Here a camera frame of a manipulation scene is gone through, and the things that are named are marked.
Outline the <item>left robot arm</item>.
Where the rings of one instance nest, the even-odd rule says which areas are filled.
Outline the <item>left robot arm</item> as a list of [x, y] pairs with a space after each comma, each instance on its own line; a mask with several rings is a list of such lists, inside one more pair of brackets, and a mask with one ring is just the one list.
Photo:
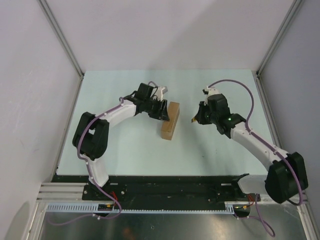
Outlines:
[[141, 83], [137, 90], [120, 97], [115, 107], [98, 115], [89, 112], [81, 115], [72, 145], [77, 157], [86, 164], [89, 181], [95, 185], [93, 194], [98, 199], [105, 200], [111, 193], [106, 184], [109, 175], [101, 159], [107, 150], [110, 128], [141, 113], [147, 113], [152, 119], [169, 121], [168, 101], [164, 98], [167, 91], [166, 86], [158, 86], [152, 81]]

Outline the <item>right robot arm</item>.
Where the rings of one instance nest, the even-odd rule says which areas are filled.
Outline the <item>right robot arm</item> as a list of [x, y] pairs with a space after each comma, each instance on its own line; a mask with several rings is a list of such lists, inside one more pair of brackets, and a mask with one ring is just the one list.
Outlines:
[[248, 194], [263, 194], [282, 204], [295, 195], [302, 195], [309, 186], [302, 155], [288, 153], [256, 134], [249, 128], [247, 120], [230, 112], [223, 94], [207, 90], [204, 94], [205, 100], [199, 103], [192, 121], [200, 125], [214, 124], [221, 135], [247, 149], [267, 170], [267, 175], [241, 176], [237, 184], [230, 188], [231, 196], [242, 201]]

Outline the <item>brown cardboard express box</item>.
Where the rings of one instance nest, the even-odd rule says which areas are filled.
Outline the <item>brown cardboard express box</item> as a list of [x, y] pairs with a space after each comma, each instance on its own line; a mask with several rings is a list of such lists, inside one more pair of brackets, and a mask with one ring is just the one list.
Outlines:
[[160, 136], [164, 140], [171, 141], [180, 115], [180, 104], [170, 102], [167, 108], [169, 121], [164, 121], [161, 126]]

